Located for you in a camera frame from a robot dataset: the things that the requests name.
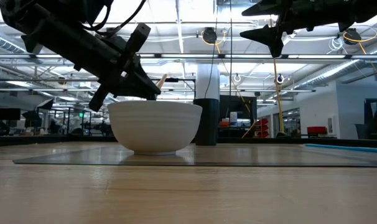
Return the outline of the black tilted screen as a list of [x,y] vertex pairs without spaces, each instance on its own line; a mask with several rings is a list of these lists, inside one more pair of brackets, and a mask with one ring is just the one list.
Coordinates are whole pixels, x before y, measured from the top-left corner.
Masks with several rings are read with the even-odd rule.
[[39,105],[36,106],[37,109],[41,110],[51,110],[53,107],[54,99],[48,99],[41,102]]

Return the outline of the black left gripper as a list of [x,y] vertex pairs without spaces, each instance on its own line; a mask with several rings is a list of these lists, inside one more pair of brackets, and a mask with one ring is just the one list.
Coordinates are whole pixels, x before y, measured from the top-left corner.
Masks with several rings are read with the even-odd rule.
[[68,27],[61,22],[42,21],[30,34],[22,36],[26,49],[36,54],[41,47],[63,56],[98,77],[100,87],[93,95],[89,108],[99,111],[108,94],[155,100],[161,90],[147,76],[136,53],[144,45],[151,28],[137,25],[130,38],[99,37],[83,29]]

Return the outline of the black hooded lamp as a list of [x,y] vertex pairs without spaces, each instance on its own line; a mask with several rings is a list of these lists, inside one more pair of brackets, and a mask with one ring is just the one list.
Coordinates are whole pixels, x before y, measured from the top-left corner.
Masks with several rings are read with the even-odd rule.
[[35,110],[33,111],[27,111],[22,114],[22,116],[26,119],[25,120],[25,127],[33,127],[33,128],[39,128],[42,125],[42,118],[39,116],[38,112]]

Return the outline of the black table frame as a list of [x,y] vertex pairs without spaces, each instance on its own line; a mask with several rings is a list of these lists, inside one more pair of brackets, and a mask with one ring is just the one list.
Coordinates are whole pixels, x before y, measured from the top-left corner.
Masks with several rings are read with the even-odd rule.
[[[116,142],[115,137],[103,136],[1,136],[0,146],[16,146],[26,144],[47,144],[57,142]],[[218,138],[219,144],[322,144],[331,146],[350,147],[374,147],[377,148],[377,140],[349,140],[332,138],[285,138],[285,139],[256,139],[256,138]]]

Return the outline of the orange-handled metal utensil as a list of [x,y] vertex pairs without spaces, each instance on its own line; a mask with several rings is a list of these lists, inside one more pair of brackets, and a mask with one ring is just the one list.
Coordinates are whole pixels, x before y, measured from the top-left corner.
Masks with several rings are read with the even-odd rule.
[[156,86],[158,87],[158,89],[162,88],[162,86],[164,85],[164,83],[165,83],[166,79],[168,78],[168,76],[169,75],[167,73],[163,74],[163,76],[161,77],[161,79],[156,83]]

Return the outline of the dark wall screen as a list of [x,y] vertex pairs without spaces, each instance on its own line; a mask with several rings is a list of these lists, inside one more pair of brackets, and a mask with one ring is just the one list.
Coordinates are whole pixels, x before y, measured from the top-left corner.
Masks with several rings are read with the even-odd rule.
[[367,138],[377,140],[377,99],[365,100],[365,124]]

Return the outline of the red storage bins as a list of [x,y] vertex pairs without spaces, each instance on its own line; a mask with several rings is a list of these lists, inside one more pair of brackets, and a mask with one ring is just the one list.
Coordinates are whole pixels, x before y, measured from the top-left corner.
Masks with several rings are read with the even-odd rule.
[[255,122],[255,137],[269,137],[269,120],[267,118],[262,118],[259,121]]

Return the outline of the long overhead light rail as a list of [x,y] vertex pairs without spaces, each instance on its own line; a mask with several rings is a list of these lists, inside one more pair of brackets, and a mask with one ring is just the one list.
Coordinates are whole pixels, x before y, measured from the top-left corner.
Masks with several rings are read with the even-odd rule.
[[[139,54],[141,58],[164,58],[164,59],[272,59],[266,54]],[[0,54],[1,58],[63,58],[57,54]],[[311,59],[311,60],[377,60],[377,54],[366,55],[312,55],[312,54],[282,54],[277,59]]]

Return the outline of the black cup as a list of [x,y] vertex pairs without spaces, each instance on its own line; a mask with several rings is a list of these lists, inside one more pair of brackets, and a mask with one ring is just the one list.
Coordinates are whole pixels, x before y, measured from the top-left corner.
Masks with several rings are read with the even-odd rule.
[[195,144],[197,146],[216,146],[218,137],[219,100],[213,98],[195,99],[193,103],[202,107],[202,114]]

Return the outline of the small black monitor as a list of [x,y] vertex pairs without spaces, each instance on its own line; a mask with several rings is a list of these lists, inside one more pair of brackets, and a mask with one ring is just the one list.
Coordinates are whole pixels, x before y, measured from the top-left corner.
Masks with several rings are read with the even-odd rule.
[[21,118],[20,108],[0,108],[0,120],[17,121]]

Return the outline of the white building pillar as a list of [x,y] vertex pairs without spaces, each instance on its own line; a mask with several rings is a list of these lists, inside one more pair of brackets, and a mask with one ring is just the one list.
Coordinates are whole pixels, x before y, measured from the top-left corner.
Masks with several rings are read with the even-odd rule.
[[198,64],[196,72],[196,99],[220,98],[220,71],[216,64]]

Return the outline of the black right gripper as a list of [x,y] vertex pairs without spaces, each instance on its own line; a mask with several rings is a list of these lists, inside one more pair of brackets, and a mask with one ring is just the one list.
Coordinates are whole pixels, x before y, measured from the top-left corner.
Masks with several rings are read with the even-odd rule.
[[267,45],[273,58],[280,57],[284,46],[282,32],[292,34],[296,29],[312,31],[316,26],[337,23],[343,18],[340,11],[345,7],[346,0],[260,0],[241,15],[278,15],[281,12],[277,27],[265,25],[260,29],[243,31],[240,36]]

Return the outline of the white bowl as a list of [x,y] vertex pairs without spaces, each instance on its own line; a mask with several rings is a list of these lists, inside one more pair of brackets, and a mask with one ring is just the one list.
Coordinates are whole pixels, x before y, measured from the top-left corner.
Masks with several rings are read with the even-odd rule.
[[116,140],[136,154],[173,154],[194,139],[202,107],[173,101],[121,101],[108,105]]

